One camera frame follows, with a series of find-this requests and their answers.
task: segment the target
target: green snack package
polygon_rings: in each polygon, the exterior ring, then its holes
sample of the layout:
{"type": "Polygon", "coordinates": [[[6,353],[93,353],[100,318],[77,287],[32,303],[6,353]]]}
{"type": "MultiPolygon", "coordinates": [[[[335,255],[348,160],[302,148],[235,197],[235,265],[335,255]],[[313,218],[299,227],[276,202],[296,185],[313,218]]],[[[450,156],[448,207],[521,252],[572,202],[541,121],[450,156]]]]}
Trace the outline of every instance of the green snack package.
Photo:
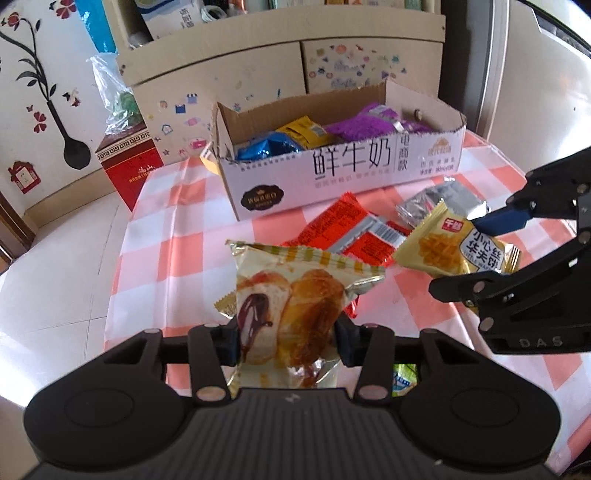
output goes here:
{"type": "Polygon", "coordinates": [[[417,384],[417,366],[414,364],[394,364],[392,396],[406,395],[417,384]]]}

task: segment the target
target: floor tile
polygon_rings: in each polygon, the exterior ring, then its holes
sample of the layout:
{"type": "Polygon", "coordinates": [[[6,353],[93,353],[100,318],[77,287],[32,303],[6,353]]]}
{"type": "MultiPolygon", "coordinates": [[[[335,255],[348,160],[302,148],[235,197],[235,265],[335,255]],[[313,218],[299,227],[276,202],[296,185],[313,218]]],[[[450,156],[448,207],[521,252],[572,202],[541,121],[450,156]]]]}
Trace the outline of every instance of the floor tile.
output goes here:
{"type": "Polygon", "coordinates": [[[86,340],[86,354],[84,361],[88,362],[99,356],[105,347],[105,324],[107,317],[93,319],[88,327],[88,337],[86,340]]]}
{"type": "Polygon", "coordinates": [[[0,338],[0,396],[26,406],[33,395],[84,363],[89,321],[0,338]]]}
{"type": "Polygon", "coordinates": [[[125,230],[130,216],[131,212],[127,208],[127,205],[121,201],[111,224],[109,238],[107,239],[105,251],[100,261],[99,275],[92,293],[91,319],[106,317],[107,315],[117,259],[121,252],[121,245],[123,244],[123,237],[125,236],[125,230]]]}
{"type": "Polygon", "coordinates": [[[0,336],[90,319],[93,289],[121,200],[107,195],[41,228],[7,272],[0,336]]]}

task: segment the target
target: cardboard box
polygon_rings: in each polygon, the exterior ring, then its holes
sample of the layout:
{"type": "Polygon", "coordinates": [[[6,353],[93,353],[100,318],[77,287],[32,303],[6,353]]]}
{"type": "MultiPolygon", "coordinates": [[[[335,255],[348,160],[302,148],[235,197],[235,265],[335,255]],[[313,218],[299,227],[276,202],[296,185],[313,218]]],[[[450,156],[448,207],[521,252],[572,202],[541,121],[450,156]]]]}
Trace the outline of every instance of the cardboard box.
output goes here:
{"type": "Polygon", "coordinates": [[[163,165],[143,122],[120,134],[106,135],[96,156],[130,210],[134,209],[148,173],[163,165]]]}
{"type": "Polygon", "coordinates": [[[214,157],[236,218],[244,220],[339,197],[449,175],[460,164],[465,117],[442,101],[415,92],[393,80],[359,89],[334,90],[278,100],[244,113],[221,104],[214,107],[214,157]],[[253,162],[235,162],[235,146],[308,115],[328,125],[356,115],[372,102],[385,103],[412,118],[419,109],[423,121],[437,132],[391,134],[253,162]]]}

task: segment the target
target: checkered tablecloth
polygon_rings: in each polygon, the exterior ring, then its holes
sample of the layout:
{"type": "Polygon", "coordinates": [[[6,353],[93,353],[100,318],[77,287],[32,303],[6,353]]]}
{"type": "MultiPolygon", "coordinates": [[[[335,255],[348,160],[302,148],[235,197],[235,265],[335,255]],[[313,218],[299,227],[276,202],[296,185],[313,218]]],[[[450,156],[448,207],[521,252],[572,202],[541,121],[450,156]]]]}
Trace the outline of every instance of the checkered tablecloth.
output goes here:
{"type": "MultiPolygon", "coordinates": [[[[493,209],[519,190],[522,173],[496,148],[466,134],[455,178],[493,209]]],[[[395,205],[438,179],[358,195],[376,214],[394,218],[395,205]]],[[[236,287],[236,267],[226,239],[279,244],[295,237],[330,202],[237,222],[222,180],[200,160],[162,167],[148,177],[129,221],[109,303],[106,347],[149,327],[167,336],[194,325],[222,322],[213,302],[236,287]]],[[[522,265],[572,238],[560,220],[532,220],[504,237],[524,253],[522,265]]],[[[427,291],[430,277],[397,265],[359,302],[357,323],[381,323],[401,336],[435,327],[548,391],[560,406],[562,427],[548,465],[562,471],[591,440],[591,355],[495,356],[478,334],[478,318],[462,305],[443,304],[427,291]]],[[[354,385],[356,369],[342,368],[339,384],[354,385]]],[[[186,365],[173,365],[169,383],[189,388],[186,365]]]]}

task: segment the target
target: blue foil package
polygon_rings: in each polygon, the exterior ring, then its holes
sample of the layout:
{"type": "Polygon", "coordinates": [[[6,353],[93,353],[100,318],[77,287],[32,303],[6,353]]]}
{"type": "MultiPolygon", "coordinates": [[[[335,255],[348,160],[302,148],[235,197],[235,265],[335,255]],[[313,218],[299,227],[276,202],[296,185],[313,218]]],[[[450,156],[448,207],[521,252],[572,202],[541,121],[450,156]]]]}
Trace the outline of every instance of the blue foil package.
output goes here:
{"type": "Polygon", "coordinates": [[[301,145],[289,135],[281,132],[270,132],[255,138],[247,147],[240,148],[236,153],[237,161],[261,160],[276,157],[285,153],[304,151],[301,145]]]}

